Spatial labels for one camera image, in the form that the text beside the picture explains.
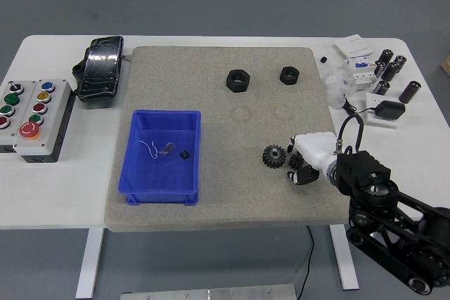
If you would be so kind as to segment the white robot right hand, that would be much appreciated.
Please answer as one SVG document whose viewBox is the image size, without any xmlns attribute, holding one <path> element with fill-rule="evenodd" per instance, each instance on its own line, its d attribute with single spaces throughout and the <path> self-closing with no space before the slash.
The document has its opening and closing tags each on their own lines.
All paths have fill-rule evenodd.
<svg viewBox="0 0 450 300">
<path fill-rule="evenodd" d="M 305 167 L 288 172 L 289 179 L 296 185 L 306 185 L 319 178 L 322 173 L 332 185 L 336 185 L 335 154 L 336 136 L 332 132 L 297 134 L 290 139 L 287 153 L 294 149 Z"/>
</svg>

